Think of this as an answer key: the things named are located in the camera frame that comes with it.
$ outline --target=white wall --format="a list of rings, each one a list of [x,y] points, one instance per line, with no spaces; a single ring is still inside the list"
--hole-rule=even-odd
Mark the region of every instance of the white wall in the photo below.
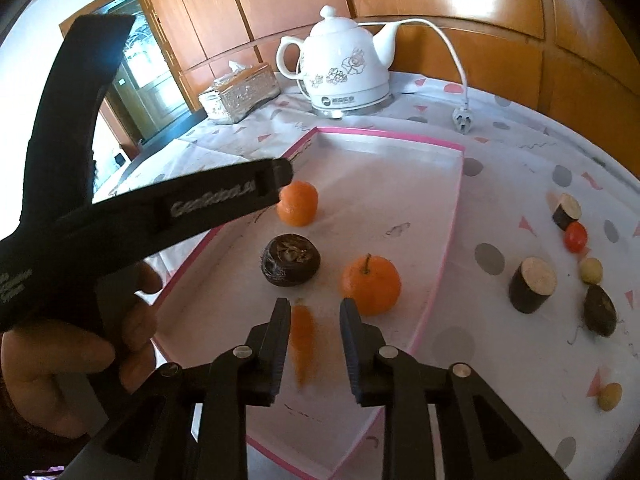
[[[18,225],[27,142],[40,95],[62,44],[59,24],[93,0],[35,0],[0,46],[0,239]],[[98,116],[96,151],[117,143]]]

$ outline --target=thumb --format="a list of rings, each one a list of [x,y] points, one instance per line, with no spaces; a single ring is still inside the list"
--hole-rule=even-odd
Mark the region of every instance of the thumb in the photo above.
[[[18,381],[64,372],[96,373],[114,359],[108,341],[57,320],[14,328],[2,338],[2,373]]]

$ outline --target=tangerine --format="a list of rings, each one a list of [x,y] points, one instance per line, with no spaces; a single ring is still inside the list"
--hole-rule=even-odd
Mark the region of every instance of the tangerine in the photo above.
[[[280,190],[280,201],[276,206],[278,216],[292,227],[311,224],[318,211],[318,191],[303,180],[294,180]]]
[[[311,311],[305,305],[294,305],[291,310],[289,345],[298,388],[302,388],[312,374],[315,335],[316,322]]]
[[[342,294],[353,298],[363,316],[376,316],[392,308],[402,288],[396,267],[382,256],[367,254],[342,272]]]

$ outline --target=white tray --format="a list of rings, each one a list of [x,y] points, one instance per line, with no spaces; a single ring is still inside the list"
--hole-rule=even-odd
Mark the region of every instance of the white tray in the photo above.
[[[463,148],[412,134],[315,128],[287,153],[294,178],[316,186],[318,216],[305,228],[283,224],[273,207],[212,230],[156,301],[156,342],[165,357],[191,367],[244,342],[269,319],[276,298],[302,298],[318,324],[316,376],[302,391],[287,359],[282,387],[268,409],[247,409],[247,439],[303,479],[326,479],[352,454],[379,408],[351,395],[338,308],[342,269],[379,254],[402,278],[395,308],[365,321],[386,342],[411,353],[436,295],[452,235]],[[297,233],[321,254],[304,285],[278,288],[260,272],[273,237]]]

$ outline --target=door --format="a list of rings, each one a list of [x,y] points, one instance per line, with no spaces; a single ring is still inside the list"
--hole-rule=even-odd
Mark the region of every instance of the door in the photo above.
[[[151,32],[138,0],[126,0],[108,13],[136,17],[113,83],[143,139],[149,140],[189,111]]]

